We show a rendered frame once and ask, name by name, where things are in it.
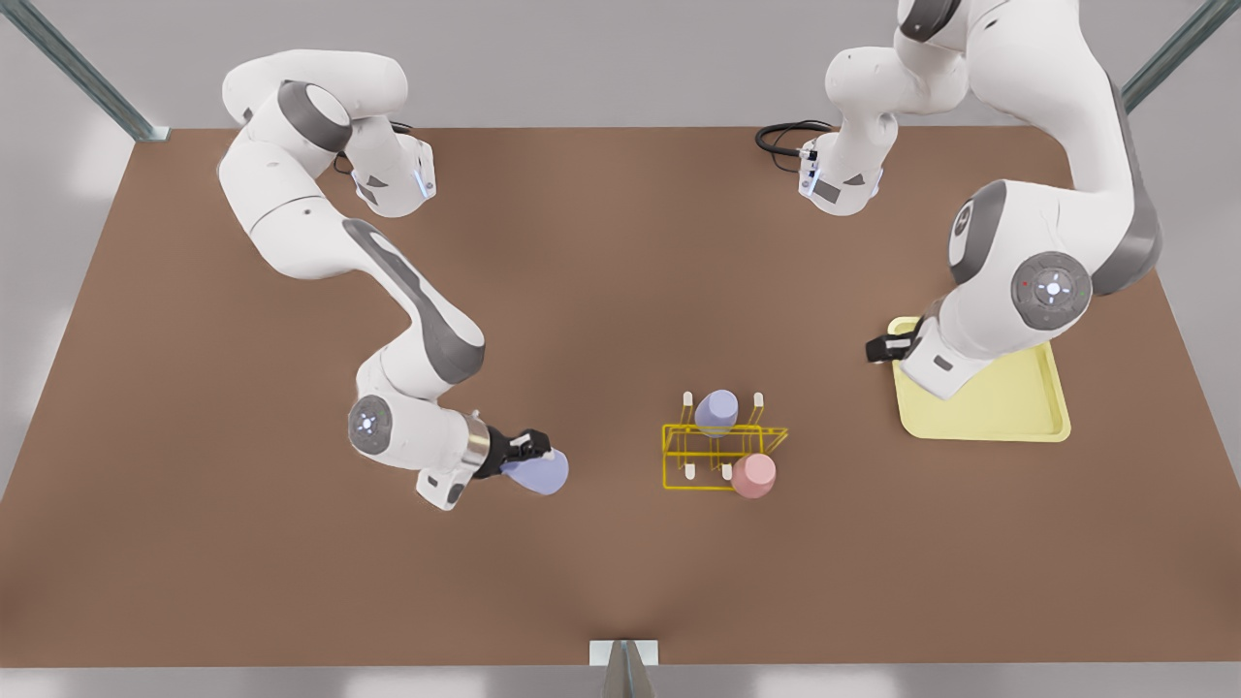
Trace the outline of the lavender blue cup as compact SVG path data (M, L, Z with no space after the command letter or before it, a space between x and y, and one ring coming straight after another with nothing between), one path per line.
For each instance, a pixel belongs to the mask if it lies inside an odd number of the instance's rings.
M570 473L567 456L558 450L531 457L531 460L519 460L519 462L505 462L501 472L527 491L541 496L553 494L563 487Z
M728 390L709 392L694 411L694 425L710 437L728 433L738 420L738 397Z

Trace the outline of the pale yellow tray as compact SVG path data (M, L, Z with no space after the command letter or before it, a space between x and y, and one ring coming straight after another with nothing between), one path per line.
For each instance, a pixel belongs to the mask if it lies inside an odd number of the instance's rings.
M993 361L949 400L913 384L894 363L903 428L923 440L1064 442L1071 420L1050 343Z

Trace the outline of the pink cup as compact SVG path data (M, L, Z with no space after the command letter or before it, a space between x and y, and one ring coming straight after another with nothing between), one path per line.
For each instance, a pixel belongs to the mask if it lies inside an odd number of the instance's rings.
M762 498L772 491L777 478L774 460L767 455L745 455L732 465L731 486L745 498Z

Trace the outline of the silver frame post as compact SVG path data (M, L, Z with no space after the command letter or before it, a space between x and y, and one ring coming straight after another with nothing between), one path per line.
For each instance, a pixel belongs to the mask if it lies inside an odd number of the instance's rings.
M604 667L601 698L656 698L649 666L659 664L656 640L592 640L589 667Z
M1204 0L1191 17L1157 48L1144 65L1123 84L1123 111L1131 113L1220 29L1241 10L1241 0Z
M0 15L31 41L94 106L105 112L137 143L168 142L172 129L154 125L141 111L132 106L110 79L79 53L71 41L52 24L31 0L0 0Z

